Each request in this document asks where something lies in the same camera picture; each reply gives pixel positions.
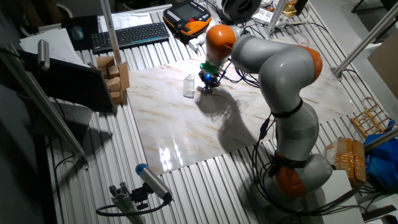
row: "computer monitor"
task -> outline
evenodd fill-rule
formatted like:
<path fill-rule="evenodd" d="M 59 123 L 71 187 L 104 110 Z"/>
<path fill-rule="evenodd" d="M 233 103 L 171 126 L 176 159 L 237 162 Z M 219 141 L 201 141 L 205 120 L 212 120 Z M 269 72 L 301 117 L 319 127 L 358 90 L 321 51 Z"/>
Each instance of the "computer monitor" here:
<path fill-rule="evenodd" d="M 18 53 L 37 64 L 37 54 L 21 50 Z M 51 58 L 49 70 L 33 72 L 33 75 L 47 96 L 84 105 L 97 112 L 117 112 L 99 70 Z"/>

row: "blue cap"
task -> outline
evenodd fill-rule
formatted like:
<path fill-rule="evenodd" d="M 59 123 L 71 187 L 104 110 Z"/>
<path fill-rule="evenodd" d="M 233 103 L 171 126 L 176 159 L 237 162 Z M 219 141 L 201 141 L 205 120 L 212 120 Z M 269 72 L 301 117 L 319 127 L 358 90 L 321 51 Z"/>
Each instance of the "blue cap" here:
<path fill-rule="evenodd" d="M 147 164 L 138 164 L 136 166 L 136 173 L 139 175 L 146 167 L 148 167 Z"/>

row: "orange handheld controller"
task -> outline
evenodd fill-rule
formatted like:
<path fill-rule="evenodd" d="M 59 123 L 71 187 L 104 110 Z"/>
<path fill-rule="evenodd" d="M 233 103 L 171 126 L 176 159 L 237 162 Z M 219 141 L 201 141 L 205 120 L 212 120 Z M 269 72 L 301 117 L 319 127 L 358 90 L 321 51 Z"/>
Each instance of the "orange handheld controller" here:
<path fill-rule="evenodd" d="M 192 1 L 184 1 L 166 9 L 163 12 L 163 20 L 176 32 L 196 37 L 206 30 L 211 15 L 203 6 Z"/>

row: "metal pole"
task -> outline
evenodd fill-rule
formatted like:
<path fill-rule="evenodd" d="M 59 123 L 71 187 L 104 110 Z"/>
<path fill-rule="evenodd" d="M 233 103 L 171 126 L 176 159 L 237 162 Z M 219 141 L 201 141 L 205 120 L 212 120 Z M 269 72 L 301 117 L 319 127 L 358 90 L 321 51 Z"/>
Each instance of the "metal pole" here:
<path fill-rule="evenodd" d="M 9 45 L 7 50 L 18 55 L 16 49 Z M 27 94 L 32 98 L 37 107 L 41 110 L 50 124 L 55 128 L 58 134 L 66 140 L 72 150 L 80 159 L 86 160 L 86 153 L 76 140 L 68 126 L 63 122 L 57 110 L 52 106 L 51 102 L 45 95 L 43 89 L 37 83 L 36 79 L 30 72 L 27 72 L 20 59 L 7 53 L 0 53 L 0 59 L 4 62 L 10 72 L 15 76 L 16 80 L 22 85 Z"/>
<path fill-rule="evenodd" d="M 116 65 L 120 65 L 122 64 L 122 58 L 120 56 L 118 38 L 116 37 L 116 31 L 113 26 L 111 8 L 109 6 L 108 0 L 99 0 L 99 1 L 101 3 L 102 12 L 104 14 L 106 27 L 108 28 L 108 34 L 109 34 L 109 39 L 111 40 L 114 59 L 116 61 Z"/>
<path fill-rule="evenodd" d="M 342 61 L 342 63 L 333 71 L 335 75 L 340 74 L 362 51 L 365 49 L 372 40 L 380 33 L 386 25 L 391 22 L 398 14 L 398 2 L 387 12 L 387 14 L 377 23 L 376 26 L 370 31 L 369 35 L 359 43 L 355 49 Z"/>
<path fill-rule="evenodd" d="M 276 5 L 276 8 L 271 17 L 271 21 L 269 21 L 269 24 L 266 29 L 266 39 L 267 40 L 270 39 L 270 35 L 271 35 L 272 31 L 274 30 L 276 23 L 278 22 L 279 17 L 282 14 L 282 11 L 284 10 L 284 6 L 286 5 L 286 3 L 287 3 L 287 0 L 280 0 L 278 2 L 278 5 Z"/>
<path fill-rule="evenodd" d="M 384 144 L 385 142 L 390 141 L 391 139 L 395 138 L 398 136 L 398 128 L 394 128 L 393 130 L 387 132 L 386 134 L 383 134 L 382 136 L 378 137 L 377 139 L 367 143 L 365 145 L 365 152 L 368 152 L 381 144 Z"/>

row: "keyboard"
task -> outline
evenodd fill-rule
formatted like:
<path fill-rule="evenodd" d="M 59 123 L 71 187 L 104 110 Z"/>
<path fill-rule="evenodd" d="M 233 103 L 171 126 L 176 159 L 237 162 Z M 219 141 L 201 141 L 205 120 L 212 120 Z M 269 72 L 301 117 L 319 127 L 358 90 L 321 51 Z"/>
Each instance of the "keyboard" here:
<path fill-rule="evenodd" d="M 108 32 L 91 34 L 90 37 L 94 54 L 112 51 Z M 116 37 L 118 38 L 119 48 L 126 49 L 166 41 L 169 39 L 169 34 L 164 23 L 157 22 L 119 29 L 116 31 Z"/>

